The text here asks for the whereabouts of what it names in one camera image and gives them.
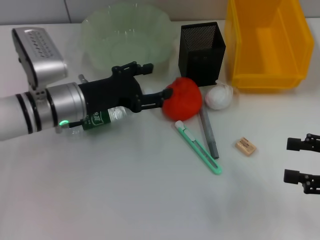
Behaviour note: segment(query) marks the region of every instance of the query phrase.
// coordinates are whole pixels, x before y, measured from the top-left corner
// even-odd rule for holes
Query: plastic bin
[[[198,87],[215,85],[226,45],[217,22],[181,27],[179,69]]]
[[[291,89],[306,78],[314,40],[299,0],[228,0],[224,33],[234,87]]]

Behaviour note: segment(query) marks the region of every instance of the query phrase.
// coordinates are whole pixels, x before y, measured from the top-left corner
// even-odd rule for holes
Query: green indicator light
[[[59,123],[59,125],[62,126],[62,125],[64,125],[64,124],[68,124],[68,123],[69,123],[68,120],[62,120],[62,121]]]

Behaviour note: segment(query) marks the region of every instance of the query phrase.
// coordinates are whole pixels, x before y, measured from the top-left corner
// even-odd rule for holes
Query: red ball
[[[172,96],[165,100],[163,113],[174,121],[185,121],[196,115],[202,106],[202,95],[190,78],[178,77],[167,88],[173,89]]]

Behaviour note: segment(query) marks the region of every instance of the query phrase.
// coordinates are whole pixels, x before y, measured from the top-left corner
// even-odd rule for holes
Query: white wall
[[[120,0],[65,0],[73,23]],[[126,0],[151,3],[172,20],[224,19],[228,0]],[[320,17],[320,0],[300,0],[306,17]],[[68,23],[64,0],[0,0],[0,25]]]
[[[64,0],[0,0],[0,25],[68,22]]]

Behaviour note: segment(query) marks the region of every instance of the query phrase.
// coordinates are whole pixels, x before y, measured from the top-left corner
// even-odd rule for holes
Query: black mesh pencil holder
[[[216,22],[181,27],[179,69],[198,87],[215,85],[226,45]]]

